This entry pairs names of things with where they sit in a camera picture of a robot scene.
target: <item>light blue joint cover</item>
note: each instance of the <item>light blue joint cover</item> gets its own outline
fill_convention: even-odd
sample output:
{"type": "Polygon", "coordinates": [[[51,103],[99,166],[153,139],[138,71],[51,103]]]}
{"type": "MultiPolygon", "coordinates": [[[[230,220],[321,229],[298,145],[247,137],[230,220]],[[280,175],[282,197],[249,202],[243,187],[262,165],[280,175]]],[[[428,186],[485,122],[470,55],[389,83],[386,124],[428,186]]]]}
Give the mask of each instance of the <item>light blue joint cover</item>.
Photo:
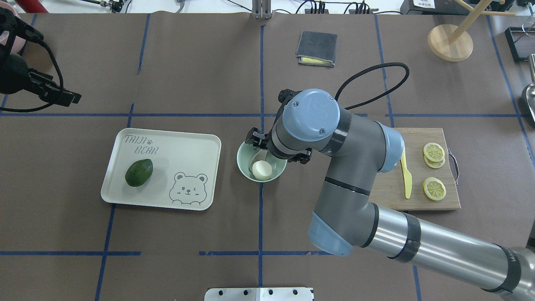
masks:
{"type": "Polygon", "coordinates": [[[329,227],[315,212],[312,212],[308,238],[314,246],[333,255],[345,257],[353,250],[353,246],[329,227]]]}
{"type": "Polygon", "coordinates": [[[296,95],[284,108],[282,123],[297,140],[320,141],[329,137],[340,121],[340,107],[329,93],[307,89],[296,95]]]}
{"type": "Polygon", "coordinates": [[[389,172],[394,169],[398,161],[401,159],[405,142],[398,131],[383,125],[381,122],[376,122],[381,126],[383,134],[385,134],[386,143],[385,163],[383,164],[383,167],[379,169],[379,172],[389,172]]]}

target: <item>peeled egg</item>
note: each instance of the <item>peeled egg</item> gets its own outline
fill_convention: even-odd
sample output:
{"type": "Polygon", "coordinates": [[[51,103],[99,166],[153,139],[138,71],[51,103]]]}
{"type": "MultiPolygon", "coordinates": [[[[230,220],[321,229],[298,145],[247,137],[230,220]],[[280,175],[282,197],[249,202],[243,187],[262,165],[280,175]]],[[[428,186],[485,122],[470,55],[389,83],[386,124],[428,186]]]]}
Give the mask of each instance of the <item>peeled egg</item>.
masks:
{"type": "Polygon", "coordinates": [[[271,178],[271,174],[273,173],[273,168],[271,167],[271,164],[267,163],[264,160],[256,161],[253,166],[251,167],[251,171],[253,172],[253,176],[259,181],[265,181],[269,178],[271,178]]]}

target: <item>dried lemon slice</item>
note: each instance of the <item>dried lemon slice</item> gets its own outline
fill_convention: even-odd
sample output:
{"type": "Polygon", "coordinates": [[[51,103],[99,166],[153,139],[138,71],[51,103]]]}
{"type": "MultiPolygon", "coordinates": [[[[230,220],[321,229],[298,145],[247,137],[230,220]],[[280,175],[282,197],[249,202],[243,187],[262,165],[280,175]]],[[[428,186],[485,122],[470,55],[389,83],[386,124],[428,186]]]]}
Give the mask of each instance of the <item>dried lemon slice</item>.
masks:
{"type": "Polygon", "coordinates": [[[427,178],[424,181],[424,194],[430,200],[440,201],[446,196],[446,187],[437,178],[427,178]]]}
{"type": "Polygon", "coordinates": [[[444,149],[435,142],[430,142],[424,146],[424,157],[431,162],[440,162],[444,160],[444,149]]]}
{"type": "Polygon", "coordinates": [[[424,157],[424,162],[425,162],[425,165],[431,167],[431,168],[434,168],[434,169],[438,169],[438,168],[441,168],[442,166],[444,166],[444,163],[446,162],[446,159],[442,159],[442,161],[440,162],[432,162],[432,161],[429,161],[426,157],[424,157]]]}

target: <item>folded towel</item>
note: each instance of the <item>folded towel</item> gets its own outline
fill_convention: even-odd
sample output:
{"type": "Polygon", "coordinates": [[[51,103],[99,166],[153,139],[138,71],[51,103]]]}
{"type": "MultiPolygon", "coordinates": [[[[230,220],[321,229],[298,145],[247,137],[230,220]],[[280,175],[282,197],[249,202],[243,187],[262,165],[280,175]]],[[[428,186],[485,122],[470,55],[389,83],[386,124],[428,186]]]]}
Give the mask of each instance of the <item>folded towel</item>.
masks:
{"type": "Polygon", "coordinates": [[[337,35],[303,31],[295,56],[303,65],[334,67],[337,35]]]}

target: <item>wooden cutting board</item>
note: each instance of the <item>wooden cutting board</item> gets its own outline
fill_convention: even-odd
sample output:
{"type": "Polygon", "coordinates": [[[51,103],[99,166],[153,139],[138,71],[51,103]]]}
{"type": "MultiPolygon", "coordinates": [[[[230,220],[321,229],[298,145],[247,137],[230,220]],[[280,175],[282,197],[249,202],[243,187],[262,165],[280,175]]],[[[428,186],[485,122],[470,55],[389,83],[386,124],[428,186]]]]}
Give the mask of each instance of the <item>wooden cutting board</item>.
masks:
{"type": "Polygon", "coordinates": [[[394,210],[456,210],[461,209],[455,179],[446,154],[446,163],[439,169],[425,165],[423,148],[429,142],[440,144],[447,153],[446,139],[442,129],[396,127],[405,140],[407,169],[412,174],[412,194],[405,198],[401,164],[390,172],[378,173],[370,194],[370,201],[394,210]],[[446,196],[441,201],[431,201],[423,191],[424,180],[435,177],[446,187],[446,196]]]}

